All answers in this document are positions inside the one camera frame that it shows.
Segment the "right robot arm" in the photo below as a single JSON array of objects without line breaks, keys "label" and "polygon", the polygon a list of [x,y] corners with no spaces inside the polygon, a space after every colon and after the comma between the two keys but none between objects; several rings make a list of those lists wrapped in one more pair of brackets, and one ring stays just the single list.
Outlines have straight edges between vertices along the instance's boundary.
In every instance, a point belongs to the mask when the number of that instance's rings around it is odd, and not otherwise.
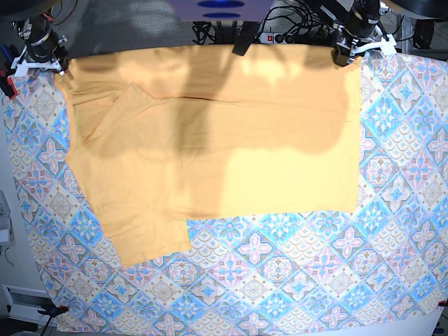
[{"label": "right robot arm", "polygon": [[[218,5],[216,10],[211,7],[215,3]],[[244,55],[252,42],[261,39],[266,22],[274,19],[272,12],[277,9],[272,8],[257,17],[254,10],[224,8],[219,1],[201,1],[198,6],[188,7],[187,3],[182,1],[181,5],[174,9],[180,20],[192,23],[196,34],[194,43],[203,44],[208,38],[209,28],[213,27],[215,33],[210,39],[215,44],[233,44],[233,53],[237,55]],[[345,10],[342,13],[333,13],[324,5],[319,8],[320,13],[293,5],[282,8],[293,9],[296,15],[301,17],[299,23],[295,23],[289,31],[280,35],[284,40],[287,40],[289,35],[297,36],[301,29],[311,31],[315,27],[327,27],[335,32],[335,36],[329,39],[331,44],[336,44],[337,39],[343,39],[347,35],[345,19],[348,18],[348,12]],[[24,41],[23,51],[11,61],[10,68],[15,76],[25,76],[29,69],[43,69],[60,75],[67,72],[68,53],[62,46],[67,38],[56,34],[54,18],[49,12],[40,10],[35,15],[22,13],[19,19],[12,20],[12,24]]]}]

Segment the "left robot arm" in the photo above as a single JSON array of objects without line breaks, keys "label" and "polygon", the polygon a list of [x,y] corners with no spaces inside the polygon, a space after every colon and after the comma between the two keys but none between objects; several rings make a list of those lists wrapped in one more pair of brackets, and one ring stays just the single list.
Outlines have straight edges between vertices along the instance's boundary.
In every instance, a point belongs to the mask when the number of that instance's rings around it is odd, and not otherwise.
[{"label": "left robot arm", "polygon": [[331,56],[333,62],[345,67],[365,52],[378,49],[383,55],[397,53],[397,42],[392,34],[386,33],[380,23],[381,15],[389,7],[382,1],[355,1],[343,21],[335,20],[335,46]]}]

